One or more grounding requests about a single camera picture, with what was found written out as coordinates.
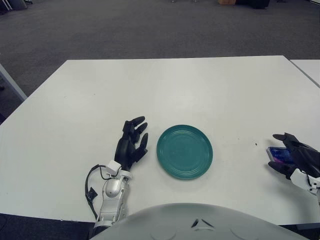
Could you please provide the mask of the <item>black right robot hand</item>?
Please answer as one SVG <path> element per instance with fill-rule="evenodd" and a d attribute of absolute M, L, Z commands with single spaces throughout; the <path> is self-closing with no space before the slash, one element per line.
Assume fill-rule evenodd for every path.
<path fill-rule="evenodd" d="M 274 134 L 284 147 L 268 147 L 268 166 L 314 195 L 320 189 L 320 152 L 289 133 Z"/>

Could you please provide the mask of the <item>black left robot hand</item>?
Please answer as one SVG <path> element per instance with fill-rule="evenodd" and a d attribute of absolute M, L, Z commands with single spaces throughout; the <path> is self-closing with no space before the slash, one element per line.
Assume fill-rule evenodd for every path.
<path fill-rule="evenodd" d="M 145 116 L 125 121 L 122 137 L 116 146 L 114 160 L 106 165 L 111 177 L 116 177 L 120 170 L 129 172 L 133 163 L 137 163 L 148 152 L 148 133 L 142 136 L 139 147 L 136 147 L 141 134 L 148 126 L 148 123 L 144 121 Z"/>

